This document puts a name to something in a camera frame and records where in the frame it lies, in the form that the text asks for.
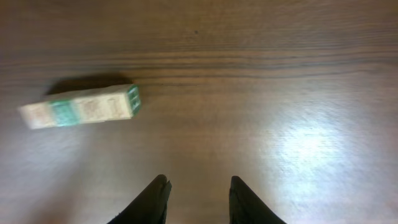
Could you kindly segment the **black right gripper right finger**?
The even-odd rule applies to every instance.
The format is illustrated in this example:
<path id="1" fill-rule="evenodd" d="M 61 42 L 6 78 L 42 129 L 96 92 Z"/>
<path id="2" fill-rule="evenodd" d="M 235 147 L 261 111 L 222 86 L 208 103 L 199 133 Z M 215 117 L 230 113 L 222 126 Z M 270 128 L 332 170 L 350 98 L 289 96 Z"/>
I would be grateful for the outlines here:
<path id="1" fill-rule="evenodd" d="M 229 189 L 230 224 L 285 224 L 238 176 Z"/>

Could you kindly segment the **wooden I letter block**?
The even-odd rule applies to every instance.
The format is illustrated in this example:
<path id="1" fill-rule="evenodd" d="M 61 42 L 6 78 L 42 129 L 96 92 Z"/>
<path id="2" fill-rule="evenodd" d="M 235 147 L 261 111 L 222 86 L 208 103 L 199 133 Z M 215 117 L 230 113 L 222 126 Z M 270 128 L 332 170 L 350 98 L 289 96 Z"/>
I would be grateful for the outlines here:
<path id="1" fill-rule="evenodd" d="M 102 97 L 107 120 L 131 119 L 141 108 L 139 89 L 135 84 L 107 87 Z"/>

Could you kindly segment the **wooden M letter block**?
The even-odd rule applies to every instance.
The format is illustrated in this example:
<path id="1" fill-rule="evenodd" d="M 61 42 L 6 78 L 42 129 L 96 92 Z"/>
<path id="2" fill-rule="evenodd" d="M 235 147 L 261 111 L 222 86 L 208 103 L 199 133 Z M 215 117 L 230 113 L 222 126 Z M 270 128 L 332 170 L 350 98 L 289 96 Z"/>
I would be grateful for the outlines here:
<path id="1" fill-rule="evenodd" d="M 80 123 L 100 123 L 106 121 L 107 114 L 100 96 L 75 98 L 73 103 L 76 106 Z"/>

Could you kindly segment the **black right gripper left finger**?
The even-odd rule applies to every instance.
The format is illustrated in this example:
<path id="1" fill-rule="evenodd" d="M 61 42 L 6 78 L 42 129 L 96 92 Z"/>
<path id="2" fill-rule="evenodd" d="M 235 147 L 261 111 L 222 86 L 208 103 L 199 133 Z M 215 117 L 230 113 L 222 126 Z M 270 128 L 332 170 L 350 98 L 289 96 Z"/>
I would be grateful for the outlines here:
<path id="1" fill-rule="evenodd" d="M 159 174 L 108 224 L 165 224 L 171 189 L 167 177 Z"/>

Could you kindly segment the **green B letter block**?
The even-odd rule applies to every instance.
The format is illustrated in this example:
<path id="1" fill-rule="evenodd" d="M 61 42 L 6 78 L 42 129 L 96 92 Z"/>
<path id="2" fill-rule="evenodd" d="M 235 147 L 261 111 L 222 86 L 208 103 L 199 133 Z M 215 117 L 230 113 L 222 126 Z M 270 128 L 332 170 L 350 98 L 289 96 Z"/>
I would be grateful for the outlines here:
<path id="1" fill-rule="evenodd" d="M 57 126 L 74 126 L 79 124 L 79 117 L 70 100 L 51 101 Z"/>

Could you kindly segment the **wooden J letter block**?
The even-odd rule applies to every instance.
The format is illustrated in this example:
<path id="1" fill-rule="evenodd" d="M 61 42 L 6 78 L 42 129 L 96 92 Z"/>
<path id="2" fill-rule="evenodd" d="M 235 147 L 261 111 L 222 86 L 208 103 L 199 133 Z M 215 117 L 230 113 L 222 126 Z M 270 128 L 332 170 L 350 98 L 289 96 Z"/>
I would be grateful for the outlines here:
<path id="1" fill-rule="evenodd" d="M 56 126 L 54 113 L 47 102 L 21 106 L 19 112 L 30 129 L 52 128 Z"/>

